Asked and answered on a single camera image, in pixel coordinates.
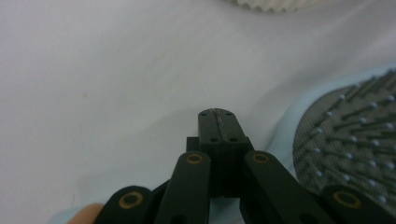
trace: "white surface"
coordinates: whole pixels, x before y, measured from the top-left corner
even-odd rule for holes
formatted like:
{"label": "white surface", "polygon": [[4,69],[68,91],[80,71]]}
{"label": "white surface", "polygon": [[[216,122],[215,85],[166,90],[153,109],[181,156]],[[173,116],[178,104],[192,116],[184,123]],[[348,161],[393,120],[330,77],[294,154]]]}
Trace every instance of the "white surface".
{"label": "white surface", "polygon": [[233,111],[266,149],[305,89],[396,61],[395,8],[1,1],[0,223],[47,223],[128,185],[155,188],[209,107]]}

